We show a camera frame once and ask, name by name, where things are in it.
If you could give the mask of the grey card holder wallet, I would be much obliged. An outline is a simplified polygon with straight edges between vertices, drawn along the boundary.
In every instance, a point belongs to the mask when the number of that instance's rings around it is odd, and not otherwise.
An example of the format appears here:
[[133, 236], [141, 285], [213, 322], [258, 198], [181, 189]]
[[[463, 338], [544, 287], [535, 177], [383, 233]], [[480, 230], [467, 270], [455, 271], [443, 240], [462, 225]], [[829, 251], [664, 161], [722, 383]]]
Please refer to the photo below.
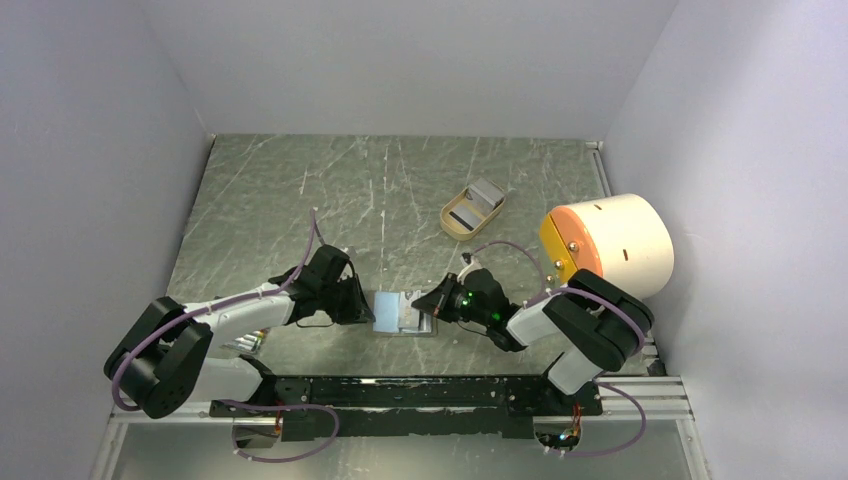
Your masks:
[[435, 320], [412, 307], [422, 296], [421, 290], [404, 292], [378, 291], [374, 294], [372, 330], [381, 335], [433, 336]]

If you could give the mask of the stack of credit cards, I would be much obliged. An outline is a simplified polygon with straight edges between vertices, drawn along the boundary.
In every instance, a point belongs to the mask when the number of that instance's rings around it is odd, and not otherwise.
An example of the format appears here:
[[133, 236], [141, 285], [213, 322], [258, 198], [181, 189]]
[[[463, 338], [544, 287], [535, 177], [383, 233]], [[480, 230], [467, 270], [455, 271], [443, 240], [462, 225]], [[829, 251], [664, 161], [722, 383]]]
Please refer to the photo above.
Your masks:
[[466, 190], [465, 198], [484, 216], [497, 209], [505, 199], [504, 191], [485, 178], [478, 178]]

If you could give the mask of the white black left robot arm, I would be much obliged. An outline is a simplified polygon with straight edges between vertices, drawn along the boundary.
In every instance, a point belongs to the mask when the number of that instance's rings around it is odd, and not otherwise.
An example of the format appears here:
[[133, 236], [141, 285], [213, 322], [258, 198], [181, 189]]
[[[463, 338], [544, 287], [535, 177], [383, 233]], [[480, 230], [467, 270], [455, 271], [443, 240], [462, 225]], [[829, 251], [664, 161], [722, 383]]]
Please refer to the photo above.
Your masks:
[[349, 255], [330, 245], [246, 292], [202, 303], [152, 301], [105, 361], [115, 405], [166, 417], [186, 402], [236, 401], [261, 416], [277, 400], [275, 374], [250, 354], [215, 358], [225, 344], [325, 313], [336, 325], [374, 314]]

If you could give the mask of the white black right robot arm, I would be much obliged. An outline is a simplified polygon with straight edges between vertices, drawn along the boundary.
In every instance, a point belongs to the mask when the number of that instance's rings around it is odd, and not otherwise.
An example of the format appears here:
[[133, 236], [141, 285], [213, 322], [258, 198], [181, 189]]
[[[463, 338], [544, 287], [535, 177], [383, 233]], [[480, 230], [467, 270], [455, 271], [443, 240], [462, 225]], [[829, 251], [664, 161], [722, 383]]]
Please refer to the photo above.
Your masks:
[[587, 269], [522, 304], [509, 300], [485, 268], [449, 273], [411, 307], [444, 322], [479, 324], [507, 352], [552, 335], [566, 340], [569, 347], [545, 370], [539, 389], [542, 406], [553, 414], [573, 406], [584, 384], [619, 371], [639, 353], [655, 321], [643, 302]]

